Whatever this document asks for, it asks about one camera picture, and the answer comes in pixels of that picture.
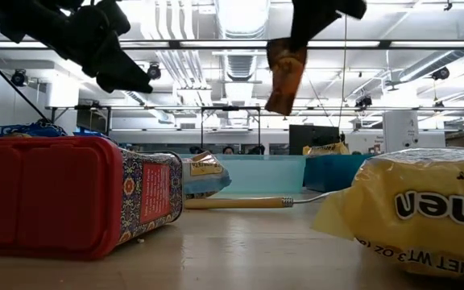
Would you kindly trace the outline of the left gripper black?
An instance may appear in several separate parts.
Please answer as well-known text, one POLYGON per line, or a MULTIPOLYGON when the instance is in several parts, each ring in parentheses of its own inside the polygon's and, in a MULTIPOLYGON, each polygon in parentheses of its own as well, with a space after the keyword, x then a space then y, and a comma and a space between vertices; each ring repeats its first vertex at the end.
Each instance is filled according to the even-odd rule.
POLYGON ((118 37, 131 25, 116 0, 85 5, 55 1, 66 27, 68 58, 78 63, 107 93, 115 90, 151 93, 151 78, 121 49, 118 37))

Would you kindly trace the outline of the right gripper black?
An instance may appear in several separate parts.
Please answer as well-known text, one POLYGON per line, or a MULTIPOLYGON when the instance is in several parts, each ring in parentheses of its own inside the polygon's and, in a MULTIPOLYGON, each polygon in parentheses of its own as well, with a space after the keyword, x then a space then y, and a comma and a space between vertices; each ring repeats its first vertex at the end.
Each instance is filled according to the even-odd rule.
MULTIPOLYGON (((330 1, 292 0, 292 4, 291 51, 305 48, 316 34, 341 18, 330 1)), ((336 7, 355 19, 362 19, 367 12, 365 0, 337 0, 336 7)))

